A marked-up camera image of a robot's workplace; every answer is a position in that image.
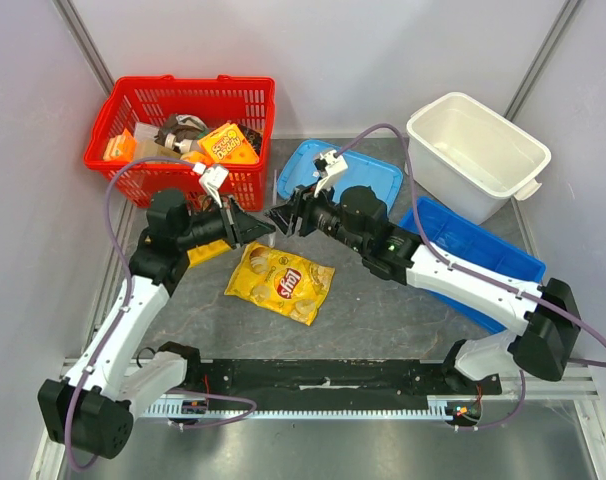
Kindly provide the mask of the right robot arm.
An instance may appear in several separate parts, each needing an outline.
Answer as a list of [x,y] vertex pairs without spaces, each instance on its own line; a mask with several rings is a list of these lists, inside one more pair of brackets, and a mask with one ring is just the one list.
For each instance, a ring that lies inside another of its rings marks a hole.
[[339,201],[332,196],[298,187],[266,215],[287,236],[320,231],[356,251],[376,277],[441,294],[503,325],[500,333],[455,343],[440,371],[448,391],[464,393],[512,369],[545,381],[562,379],[580,332],[567,318],[578,309],[565,282],[539,285],[449,254],[390,222],[386,204],[369,187],[350,187]]

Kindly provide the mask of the orange Scrub Daddy box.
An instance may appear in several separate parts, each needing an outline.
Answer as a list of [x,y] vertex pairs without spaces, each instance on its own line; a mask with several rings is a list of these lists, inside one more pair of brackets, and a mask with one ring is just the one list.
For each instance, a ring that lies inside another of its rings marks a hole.
[[198,140],[200,149],[216,163],[254,165],[259,155],[239,126],[225,123]]

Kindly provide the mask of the white plastic tub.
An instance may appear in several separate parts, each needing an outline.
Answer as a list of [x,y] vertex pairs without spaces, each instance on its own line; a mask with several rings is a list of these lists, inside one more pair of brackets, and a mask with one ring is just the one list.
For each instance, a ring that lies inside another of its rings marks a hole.
[[461,92],[417,110],[406,131],[414,180],[476,225],[534,195],[552,158],[542,142]]

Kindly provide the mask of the blue divided plastic bin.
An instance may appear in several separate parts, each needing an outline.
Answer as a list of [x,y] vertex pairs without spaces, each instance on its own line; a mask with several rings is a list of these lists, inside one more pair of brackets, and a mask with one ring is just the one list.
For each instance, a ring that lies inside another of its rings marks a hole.
[[546,264],[426,196],[417,200],[428,238],[459,258],[493,272],[540,282]]

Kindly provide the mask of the red plastic shopping basket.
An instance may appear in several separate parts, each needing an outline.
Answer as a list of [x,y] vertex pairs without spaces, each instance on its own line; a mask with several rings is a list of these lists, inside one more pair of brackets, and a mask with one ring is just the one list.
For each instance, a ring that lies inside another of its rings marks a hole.
[[261,153],[255,165],[229,166],[220,192],[233,195],[244,210],[258,212],[263,209],[266,194],[275,93],[276,83],[270,77],[122,77],[94,121],[84,165],[110,180],[123,164],[103,159],[108,141],[125,130],[133,132],[138,122],[160,127],[172,114],[195,115],[209,127],[230,121],[261,134]]

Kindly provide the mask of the orange carton in basket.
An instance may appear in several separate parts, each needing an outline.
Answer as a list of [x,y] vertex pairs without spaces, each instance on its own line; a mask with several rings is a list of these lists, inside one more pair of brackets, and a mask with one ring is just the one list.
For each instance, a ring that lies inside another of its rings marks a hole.
[[103,160],[129,163],[133,160],[137,142],[132,133],[125,128],[121,134],[112,137],[104,150]]

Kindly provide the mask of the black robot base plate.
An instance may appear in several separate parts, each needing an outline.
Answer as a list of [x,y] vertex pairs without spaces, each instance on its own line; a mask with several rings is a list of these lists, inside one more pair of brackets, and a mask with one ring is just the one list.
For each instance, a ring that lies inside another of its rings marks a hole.
[[419,360],[203,360],[179,387],[251,399],[265,409],[420,408],[430,395],[502,393],[496,374],[479,383],[449,380],[439,363]]

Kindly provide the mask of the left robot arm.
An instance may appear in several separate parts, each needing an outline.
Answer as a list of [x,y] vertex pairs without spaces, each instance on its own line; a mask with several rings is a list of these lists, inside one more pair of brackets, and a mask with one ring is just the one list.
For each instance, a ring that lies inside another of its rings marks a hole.
[[46,380],[37,394],[52,441],[106,459],[122,451],[134,422],[167,391],[189,393],[202,384],[198,349],[176,343],[161,347],[137,372],[127,372],[145,332],[188,270],[189,251],[218,240],[238,248],[275,231],[232,196],[194,211],[178,189],[154,194],[146,218],[98,333],[64,377]]

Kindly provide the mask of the yellow Lays chips bag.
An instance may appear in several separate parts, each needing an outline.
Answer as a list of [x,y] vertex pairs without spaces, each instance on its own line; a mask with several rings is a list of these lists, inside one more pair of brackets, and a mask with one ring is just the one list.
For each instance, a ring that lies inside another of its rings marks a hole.
[[245,248],[225,294],[310,326],[334,275],[332,267],[255,241]]

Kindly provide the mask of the yellow test tube rack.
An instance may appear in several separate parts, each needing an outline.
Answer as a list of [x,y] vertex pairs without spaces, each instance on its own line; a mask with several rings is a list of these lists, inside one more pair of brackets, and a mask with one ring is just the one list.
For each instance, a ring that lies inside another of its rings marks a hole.
[[231,247],[224,240],[217,240],[206,245],[192,248],[187,252],[190,262],[189,267],[194,268],[197,265],[208,262],[230,250]]

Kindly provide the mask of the light blue plastic lid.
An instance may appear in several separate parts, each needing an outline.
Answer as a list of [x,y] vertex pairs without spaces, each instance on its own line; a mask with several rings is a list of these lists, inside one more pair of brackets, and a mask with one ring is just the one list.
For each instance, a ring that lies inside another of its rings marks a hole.
[[[286,162],[276,181],[276,192],[287,200],[299,185],[313,185],[317,181],[314,158],[325,150],[338,150],[339,147],[322,140],[303,141]],[[403,173],[392,164],[375,159],[368,155],[348,151],[343,154],[348,171],[334,186],[333,201],[337,202],[342,193],[352,186],[368,186],[375,196],[383,201],[390,211],[397,199]]]

